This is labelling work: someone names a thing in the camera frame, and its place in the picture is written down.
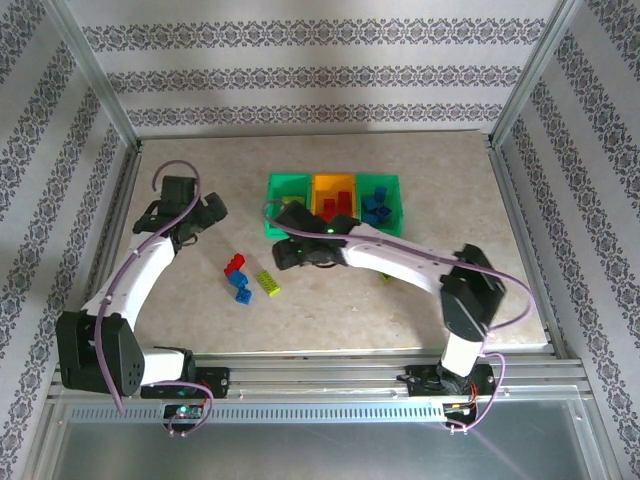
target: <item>yellow plastic bin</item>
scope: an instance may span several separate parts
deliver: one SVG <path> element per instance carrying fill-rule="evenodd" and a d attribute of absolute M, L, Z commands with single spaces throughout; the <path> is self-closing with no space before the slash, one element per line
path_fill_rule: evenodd
<path fill-rule="evenodd" d="M 351 216 L 357 218 L 356 176 L 351 173 L 317 173 L 313 175 L 311 211 L 320 215 L 324 211 L 324 201 L 332 198 L 338 202 L 339 192 L 351 194 Z"/>

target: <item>cable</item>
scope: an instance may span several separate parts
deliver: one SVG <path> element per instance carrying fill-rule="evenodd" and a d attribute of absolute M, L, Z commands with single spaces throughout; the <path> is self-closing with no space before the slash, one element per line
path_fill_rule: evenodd
<path fill-rule="evenodd" d="M 105 315 L 105 312 L 107 310 L 107 307 L 109 306 L 109 304 L 111 304 L 111 300 L 113 298 L 113 292 L 115 292 L 118 284 L 120 283 L 120 281 L 124 277 L 124 274 L 129 269 L 129 267 L 133 264 L 133 262 L 137 258 L 140 257 L 140 253 L 142 253 L 146 248 L 148 248 L 149 245 L 151 245 L 158 237 L 160 237 L 162 234 L 164 234 L 165 232 L 167 232 L 168 230 L 173 228 L 175 225 L 180 223 L 187 215 L 189 215 L 191 210 L 193 210 L 193 208 L 196 206 L 196 204 L 200 200 L 200 193 L 201 193 L 200 174 L 198 173 L 196 168 L 191 163 L 189 163 L 189 162 L 187 162 L 185 160 L 170 160 L 170 161 L 165 162 L 162 165 L 160 165 L 160 167 L 156 170 L 156 173 L 154 173 L 153 179 L 151 180 L 151 188 L 153 189 L 153 191 L 154 192 L 156 191 L 156 180 L 157 180 L 158 175 L 160 174 L 160 172 L 162 170 L 164 170 L 166 167 L 168 167 L 170 165 L 176 165 L 176 164 L 181 164 L 181 165 L 185 165 L 185 166 L 189 167 L 191 169 L 191 171 L 193 172 L 195 178 L 196 178 L 196 191 L 195 191 L 195 194 L 193 196 L 193 199 L 191 200 L 191 203 L 187 206 L 187 208 L 184 209 L 184 211 L 182 213 L 180 213 L 180 215 L 178 215 L 176 218 L 171 220 L 169 223 L 167 223 L 160 230 L 158 230 L 157 232 L 153 233 L 149 238 L 147 238 L 144 242 L 142 242 L 137 249 L 135 249 L 133 252 L 131 252 L 131 255 L 129 255 L 127 260 L 122 264 L 120 269 L 114 275 L 113 280 L 111 281 L 111 283 L 107 287 L 107 291 L 105 293 L 105 296 L 102 299 L 102 301 L 100 302 L 100 308 L 98 310 L 98 316 L 96 317 L 96 324 L 95 324 L 95 330 L 94 330 L 93 336 L 94 336 L 94 342 L 95 342 L 96 356 L 98 357 L 98 365 L 100 366 L 100 371 L 102 372 L 102 376 L 104 378 L 104 381 L 107 384 L 107 388 L 109 389 L 109 393 L 111 394 L 111 398 L 113 398 L 113 401 L 116 404 L 116 408 L 118 409 L 118 412 L 120 412 L 120 415 L 122 415 L 122 416 L 124 416 L 127 413 L 127 409 L 125 408 L 124 404 L 122 403 L 122 398 L 120 397 L 120 393 L 118 392 L 118 388 L 116 387 L 116 384 L 113 381 L 113 377 L 111 376 L 111 372 L 109 371 L 109 366 L 107 365 L 107 360 L 106 360 L 106 358 L 104 356 L 104 348 L 103 348 L 103 345 L 102 345 L 102 322 L 104 321 L 104 315 Z M 173 383 L 174 384 L 180 383 L 180 384 L 182 384 L 182 386 L 199 388 L 200 390 L 204 389 L 205 393 L 207 393 L 207 395 L 209 395 L 209 398 L 213 398 L 213 395 L 211 394 L 211 390 L 207 389 L 206 387 L 203 387 L 202 385 L 198 385 L 198 384 L 195 384 L 195 383 L 185 383 L 185 382 L 173 382 Z"/>
<path fill-rule="evenodd" d="M 458 420 L 447 419 L 447 422 L 452 424 L 451 433 L 453 432 L 466 433 L 469 430 L 472 430 L 475 427 L 477 427 L 478 424 L 484 419 L 484 417 L 487 416 L 487 413 L 489 413 L 489 410 L 491 410 L 491 407 L 493 406 L 494 402 L 496 401 L 496 397 L 498 396 L 498 390 L 502 388 L 502 382 L 504 381 L 504 374 L 507 371 L 507 360 L 506 358 L 504 358 L 504 355 L 498 352 L 494 352 L 494 353 L 481 354 L 480 356 L 481 357 L 498 357 L 500 359 L 500 362 L 502 363 L 502 368 L 500 370 L 500 377 L 498 378 L 498 383 L 496 383 L 496 389 L 493 391 L 493 395 L 491 395 L 491 398 L 489 399 L 489 402 L 487 403 L 487 406 L 484 408 L 482 413 L 469 425 L 459 422 Z"/>
<path fill-rule="evenodd" d="M 511 320 L 503 322 L 503 323 L 501 323 L 499 325 L 491 327 L 489 331 L 499 330 L 501 328 L 505 328 L 505 327 L 508 327 L 510 325 L 513 325 L 514 323 L 517 323 L 517 322 L 527 318 L 533 312 L 533 306 L 535 305 L 535 299 L 533 298 L 533 293 L 531 292 L 529 287 L 527 287 L 523 282 L 521 282 L 520 280 L 518 280 L 514 276 L 509 275 L 508 273 L 499 272 L 497 270 L 493 270 L 491 268 L 481 267 L 479 265 L 472 265 L 470 263 L 460 262 L 458 260 L 451 260 L 449 258 L 439 257 L 437 255 L 433 255 L 433 254 L 427 253 L 427 252 L 422 252 L 422 251 L 417 250 L 415 248 L 409 247 L 407 245 L 402 245 L 400 243 L 394 242 L 393 240 L 388 240 L 386 238 L 369 237 L 369 236 L 366 236 L 366 235 L 343 235 L 343 234 L 338 234 L 338 233 L 335 233 L 335 234 L 334 233 L 310 233 L 310 232 L 305 232 L 305 231 L 298 230 L 298 229 L 295 229 L 295 228 L 289 228 L 286 225 L 283 225 L 283 224 L 281 224 L 279 222 L 276 222 L 274 219 L 269 217 L 269 215 L 267 213 L 267 209 L 269 208 L 270 205 L 275 204 L 275 203 L 282 203 L 283 204 L 284 202 L 282 202 L 282 200 L 270 200 L 270 201 L 266 202 L 264 204 L 263 208 L 262 208 L 262 216 L 272 226 L 274 226 L 276 228 L 279 228 L 283 232 L 288 233 L 290 235 L 295 235 L 297 237 L 305 237 L 305 238 L 318 238 L 318 239 L 321 239 L 321 240 L 346 240 L 346 241 L 361 240 L 361 241 L 364 241 L 364 242 L 371 242 L 371 243 L 374 243 L 374 244 L 379 245 L 379 246 L 387 245 L 389 247 L 393 247 L 393 248 L 397 248 L 398 250 L 402 250 L 403 252 L 409 253 L 411 255 L 417 255 L 419 257 L 425 258 L 426 260 L 429 260 L 430 262 L 434 262 L 436 264 L 437 263 L 442 263 L 444 265 L 451 265 L 452 267 L 464 268 L 466 270 L 471 270 L 471 271 L 474 271 L 474 272 L 483 273 L 485 275 L 489 275 L 489 276 L 492 276 L 492 277 L 500 278 L 501 280 L 506 280 L 508 282 L 511 282 L 511 283 L 515 284 L 516 286 L 518 286 L 520 289 L 522 289 L 527 294 L 527 297 L 528 297 L 527 307 L 522 311 L 522 313 L 520 313 L 520 315 L 514 317 Z"/>
<path fill-rule="evenodd" d="M 181 437 L 188 437 L 189 435 L 191 435 L 192 433 L 194 433 L 196 430 L 198 430 L 200 427 L 202 427 L 202 425 L 204 425 L 205 423 L 207 423 L 207 420 L 209 420 L 209 418 L 211 418 L 211 413 L 213 412 L 213 393 L 211 393 L 211 389 L 205 387 L 204 385 L 200 385 L 198 383 L 190 383 L 190 382 L 180 382 L 180 381 L 173 381 L 173 380 L 169 380 L 166 382 L 157 382 L 154 383 L 152 385 L 149 385 L 150 387 L 155 387 L 155 386 L 165 386 L 165 387 L 190 387 L 190 388 L 197 388 L 199 390 L 202 390 L 207 397 L 209 397 L 209 409 L 207 410 L 207 414 L 204 415 L 200 421 L 198 423 L 196 423 L 193 427 L 191 427 L 189 430 L 185 430 L 184 432 L 180 432 L 180 436 Z M 173 429 L 173 421 L 176 419 L 176 415 L 173 415 L 170 419 L 169 419 L 169 436 L 173 437 L 173 435 L 175 434 L 175 430 Z"/>

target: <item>green plastic bin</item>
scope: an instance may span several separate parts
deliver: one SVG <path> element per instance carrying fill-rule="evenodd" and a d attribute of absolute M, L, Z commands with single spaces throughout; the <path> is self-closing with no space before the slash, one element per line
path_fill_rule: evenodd
<path fill-rule="evenodd" d="M 358 219 L 362 219 L 364 208 L 362 202 L 367 197 L 372 197 L 376 187 L 385 187 L 387 196 L 384 204 L 391 209 L 391 218 L 378 230 L 396 237 L 402 236 L 404 224 L 404 211 L 402 210 L 402 195 L 400 194 L 400 180 L 397 175 L 377 175 L 373 173 L 359 173 L 356 175 L 356 199 L 358 202 Z"/>
<path fill-rule="evenodd" d="M 269 176 L 267 200 L 282 199 L 283 197 L 304 197 L 307 208 L 311 208 L 311 174 L 309 173 L 272 173 Z M 277 205 L 267 209 L 270 218 L 277 215 Z M 287 238 L 287 234 L 279 228 L 264 222 L 264 233 L 267 238 Z"/>

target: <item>storage bin compartment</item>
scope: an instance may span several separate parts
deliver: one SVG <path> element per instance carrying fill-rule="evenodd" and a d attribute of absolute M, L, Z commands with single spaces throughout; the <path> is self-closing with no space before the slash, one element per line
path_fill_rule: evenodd
<path fill-rule="evenodd" d="M 314 215 L 324 213 L 325 200 L 333 200 L 336 205 L 336 213 L 339 212 L 340 192 L 348 192 L 351 196 L 351 211 L 349 215 L 356 217 L 358 205 L 356 198 L 356 178 L 351 173 L 319 173 L 313 176 L 313 194 L 311 199 L 311 211 Z"/>
<path fill-rule="evenodd" d="M 267 200 L 282 200 L 286 197 L 304 198 L 304 205 L 311 208 L 311 175 L 308 173 L 272 173 L 269 176 Z M 278 205 L 270 205 L 267 214 L 270 218 L 279 212 Z M 264 222 L 264 233 L 267 238 L 282 239 L 287 234 L 275 228 L 269 222 Z"/>
<path fill-rule="evenodd" d="M 376 188 L 383 187 L 387 193 L 382 204 L 391 209 L 389 218 L 376 225 L 381 232 L 402 236 L 404 224 L 404 211 L 402 210 L 402 195 L 400 194 L 400 181 L 397 175 L 378 175 L 370 173 L 359 173 L 356 175 L 356 200 L 357 218 L 362 220 L 365 214 L 363 205 L 365 199 L 373 197 Z"/>

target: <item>glass panel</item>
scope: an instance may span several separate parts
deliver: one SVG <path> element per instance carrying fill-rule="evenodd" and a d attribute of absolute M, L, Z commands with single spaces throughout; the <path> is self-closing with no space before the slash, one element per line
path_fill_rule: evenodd
<path fill-rule="evenodd" d="M 467 436 L 438 424 L 210 425 L 186 439 L 159 425 L 71 423 L 54 478 L 589 478 L 566 401 L 500 402 Z"/>

